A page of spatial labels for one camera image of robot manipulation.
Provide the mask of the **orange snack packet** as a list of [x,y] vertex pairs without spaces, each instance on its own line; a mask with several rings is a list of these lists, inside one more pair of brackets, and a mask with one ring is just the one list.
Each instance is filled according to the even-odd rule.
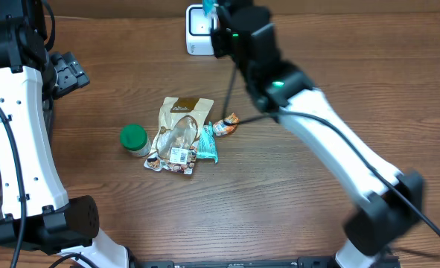
[[218,137],[232,134],[236,130],[239,122],[240,120],[236,114],[232,113],[226,118],[213,124],[214,134]]

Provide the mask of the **teal tissue pack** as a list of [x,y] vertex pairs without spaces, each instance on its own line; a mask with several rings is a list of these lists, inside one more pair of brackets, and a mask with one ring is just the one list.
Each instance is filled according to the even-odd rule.
[[215,13],[217,0],[202,0],[204,16],[210,16]]

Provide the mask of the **green lid white jar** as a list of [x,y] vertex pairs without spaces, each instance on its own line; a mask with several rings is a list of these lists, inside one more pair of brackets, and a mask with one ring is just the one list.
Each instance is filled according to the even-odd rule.
[[120,133],[120,143],[124,149],[137,157],[147,156],[151,150],[150,138],[138,124],[126,125]]

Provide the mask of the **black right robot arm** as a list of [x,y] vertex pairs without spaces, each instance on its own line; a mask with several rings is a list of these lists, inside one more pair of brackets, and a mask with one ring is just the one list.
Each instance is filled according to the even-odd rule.
[[216,57],[229,56],[259,111],[297,136],[339,181],[355,205],[344,246],[332,256],[300,257],[297,267],[398,267],[390,245],[417,223],[424,179],[403,173],[371,150],[335,113],[323,91],[284,60],[270,10],[253,1],[204,1]]

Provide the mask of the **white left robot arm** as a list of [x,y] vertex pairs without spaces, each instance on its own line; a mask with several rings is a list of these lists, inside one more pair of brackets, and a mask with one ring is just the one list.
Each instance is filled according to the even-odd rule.
[[54,41],[48,2],[0,1],[0,246],[82,267],[134,267],[129,249],[101,230],[94,199],[69,198],[55,167],[44,105],[89,77],[73,54],[53,52]]

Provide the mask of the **teal snack packet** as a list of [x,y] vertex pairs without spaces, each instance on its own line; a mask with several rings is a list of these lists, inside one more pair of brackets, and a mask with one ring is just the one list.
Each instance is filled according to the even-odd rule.
[[218,163],[219,157],[214,140],[214,131],[212,123],[204,125],[200,132],[200,139],[197,149],[198,159],[213,159],[214,163]]

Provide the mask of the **beige brown snack pouch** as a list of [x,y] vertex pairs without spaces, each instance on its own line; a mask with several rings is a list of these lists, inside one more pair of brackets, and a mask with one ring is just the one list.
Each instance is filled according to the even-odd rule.
[[201,130],[214,101],[166,97],[159,110],[158,132],[144,166],[160,172],[191,175],[197,161]]

